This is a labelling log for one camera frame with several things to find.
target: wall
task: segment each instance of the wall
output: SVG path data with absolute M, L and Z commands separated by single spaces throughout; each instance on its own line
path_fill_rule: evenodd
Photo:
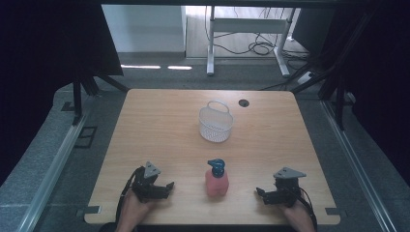
M 102 5 L 117 52 L 185 52 L 184 6 Z

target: white plastic basket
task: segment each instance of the white plastic basket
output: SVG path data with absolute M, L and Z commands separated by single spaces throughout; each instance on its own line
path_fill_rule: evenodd
M 221 111 L 210 106 L 210 103 L 219 103 L 226 107 Z M 223 142 L 228 139 L 233 125 L 233 116 L 226 103 L 220 100 L 208 102 L 206 107 L 199 110 L 199 130 L 205 139 L 211 142 Z

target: human hand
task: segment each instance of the human hand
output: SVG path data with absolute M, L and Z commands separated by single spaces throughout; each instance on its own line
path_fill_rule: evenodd
M 129 189 L 124 197 L 120 219 L 116 232 L 131 232 L 148 212 L 154 208 L 154 202 L 141 203 L 135 193 Z
M 282 210 L 290 226 L 298 232 L 315 232 L 313 222 L 308 214 L 308 209 L 297 200 L 292 207 L 286 207 L 285 205 L 278 205 Z

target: table leg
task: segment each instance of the table leg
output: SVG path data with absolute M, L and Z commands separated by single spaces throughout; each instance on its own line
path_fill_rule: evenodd
M 283 60 L 282 52 L 283 52 L 283 47 L 284 43 L 286 42 L 287 39 L 287 34 L 289 33 L 290 26 L 292 25 L 292 20 L 293 20 L 293 15 L 295 14 L 295 8 L 292 9 L 292 12 L 290 13 L 289 17 L 286 19 L 285 27 L 284 30 L 281 34 L 280 41 L 277 47 L 274 48 L 274 53 L 275 56 L 277 57 L 278 64 L 280 67 L 280 71 L 283 75 L 283 77 L 289 77 L 290 73 L 289 70 L 286 67 L 286 63 Z
M 206 74 L 214 74 L 214 23 L 215 23 L 215 6 L 211 7 L 211 18 L 209 20 L 209 45 L 208 45 L 208 62 Z

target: spray bottle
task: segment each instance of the spray bottle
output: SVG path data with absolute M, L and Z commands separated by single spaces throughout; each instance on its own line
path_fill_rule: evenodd
M 208 196 L 224 196 L 228 191 L 229 181 L 228 175 L 224 170 L 225 162 L 222 159 L 208 160 L 208 164 L 212 166 L 205 173 L 206 192 Z

